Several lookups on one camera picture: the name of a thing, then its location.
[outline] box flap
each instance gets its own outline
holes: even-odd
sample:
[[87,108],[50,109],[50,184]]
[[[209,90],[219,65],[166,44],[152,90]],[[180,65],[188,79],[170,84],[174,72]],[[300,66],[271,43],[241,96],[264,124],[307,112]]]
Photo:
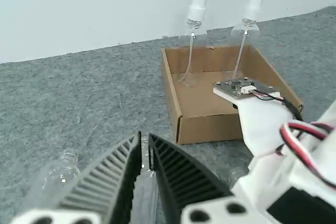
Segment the box flap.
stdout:
[[161,68],[162,68],[162,80],[163,80],[164,93],[166,97],[166,103],[171,117],[175,138],[177,139],[179,135],[180,119],[182,116],[182,112],[179,105],[179,101],[176,96],[175,86],[169,69],[165,49],[162,49]]

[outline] black wire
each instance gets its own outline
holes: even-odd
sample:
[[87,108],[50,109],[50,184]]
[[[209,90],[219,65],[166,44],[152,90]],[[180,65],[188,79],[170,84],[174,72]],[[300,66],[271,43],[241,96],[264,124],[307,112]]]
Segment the black wire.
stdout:
[[273,95],[270,95],[268,93],[262,92],[260,90],[255,90],[255,92],[267,95],[270,98],[273,98],[274,100],[280,101],[283,103],[283,105],[286,106],[286,108],[292,113],[292,115],[295,117],[295,119],[299,121],[303,121],[303,117],[297,107],[295,107],[290,101],[288,101],[286,98],[279,98],[279,97],[274,97]]
[[258,98],[259,100],[262,100],[262,101],[272,101],[272,100],[274,100],[273,98],[265,98],[265,99],[263,99],[260,96],[258,96],[257,94],[255,94],[255,97]]
[[330,134],[334,130],[333,127],[323,124],[323,123],[317,122],[317,123],[312,123],[312,125],[316,126],[317,128],[325,130],[328,134]]
[[270,95],[270,94],[268,94],[268,93],[262,92],[262,91],[260,91],[260,90],[255,90],[255,92],[260,93],[260,94],[267,95],[268,97],[271,97],[271,98],[274,99],[274,100],[277,100],[277,101],[281,101],[281,102],[282,102],[282,99],[279,98],[279,97],[274,97],[273,95]]
[[326,184],[329,187],[332,187],[333,189],[336,189],[336,184],[333,182],[325,179],[321,174],[311,167],[310,164],[306,162],[306,160],[301,157],[301,155],[288,143],[287,138],[283,135],[282,131],[280,130],[280,135],[282,137],[282,140],[284,141],[285,145],[293,152],[293,154],[302,162],[302,164],[313,174],[315,177],[317,177],[319,180],[321,180],[324,184]]

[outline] bottle neck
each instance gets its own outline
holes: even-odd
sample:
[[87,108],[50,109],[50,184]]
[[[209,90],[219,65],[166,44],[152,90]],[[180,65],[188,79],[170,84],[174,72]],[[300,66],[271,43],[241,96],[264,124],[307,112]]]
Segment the bottle neck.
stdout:
[[64,162],[76,163],[78,161],[78,155],[75,152],[65,151],[59,156],[59,159]]
[[194,29],[198,29],[201,27],[202,22],[201,21],[195,21],[195,20],[187,20],[187,24],[189,28],[194,28]]
[[245,26],[253,26],[257,23],[255,20],[251,20],[247,18],[243,18],[242,22]]

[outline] white spray cap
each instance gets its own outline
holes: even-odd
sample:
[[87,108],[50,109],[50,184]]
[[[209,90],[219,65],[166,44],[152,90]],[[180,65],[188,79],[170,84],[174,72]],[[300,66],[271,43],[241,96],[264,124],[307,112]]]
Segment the white spray cap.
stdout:
[[203,21],[205,13],[206,0],[193,0],[189,6],[188,19],[194,21]]
[[244,18],[257,20],[262,2],[263,0],[250,0],[250,3],[246,6]]

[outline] cable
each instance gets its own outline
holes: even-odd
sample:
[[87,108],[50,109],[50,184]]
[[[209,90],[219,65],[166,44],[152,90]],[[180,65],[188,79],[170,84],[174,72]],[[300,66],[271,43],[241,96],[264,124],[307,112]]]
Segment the cable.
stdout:
[[283,103],[283,105],[286,106],[286,108],[290,111],[290,113],[293,114],[293,116],[300,121],[303,121],[302,115],[297,107],[295,107],[290,101],[288,101],[284,97],[274,97],[273,95],[270,95],[268,93],[262,92],[260,90],[254,90],[251,92],[254,96],[256,96],[258,99],[263,101],[271,101],[271,100],[277,100]]
[[302,122],[298,120],[292,120],[288,123],[288,126],[291,129],[310,134],[321,141],[324,140],[328,136],[328,134],[326,134],[324,130],[310,123],[306,123],[306,122]]
[[312,125],[321,128],[323,130],[325,130],[328,134],[330,134],[335,128],[333,126],[330,126],[326,123],[321,123],[321,122],[312,122]]
[[306,148],[299,142],[299,140],[293,135],[290,130],[289,123],[284,124],[280,128],[280,135],[284,140],[284,143],[288,148],[295,154],[295,156],[303,163],[303,165],[312,172],[315,177],[320,179],[325,185],[336,189],[336,184],[324,178],[324,176],[319,172],[317,164],[314,162],[311,154],[306,150]]

